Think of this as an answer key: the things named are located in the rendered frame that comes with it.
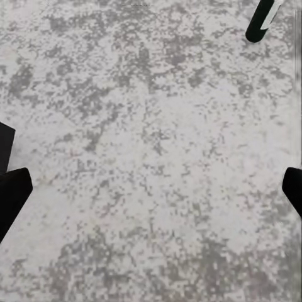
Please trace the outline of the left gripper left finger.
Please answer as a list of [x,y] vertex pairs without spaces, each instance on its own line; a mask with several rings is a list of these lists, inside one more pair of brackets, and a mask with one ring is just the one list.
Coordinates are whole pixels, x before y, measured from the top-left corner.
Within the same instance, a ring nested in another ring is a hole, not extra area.
[[30,172],[26,167],[0,174],[0,243],[32,190]]

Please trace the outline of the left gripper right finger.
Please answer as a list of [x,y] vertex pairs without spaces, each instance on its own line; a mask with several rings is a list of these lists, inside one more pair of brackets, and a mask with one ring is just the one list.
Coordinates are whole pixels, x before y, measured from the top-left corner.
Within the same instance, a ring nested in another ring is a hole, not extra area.
[[302,217],[302,170],[287,168],[282,182],[282,190]]

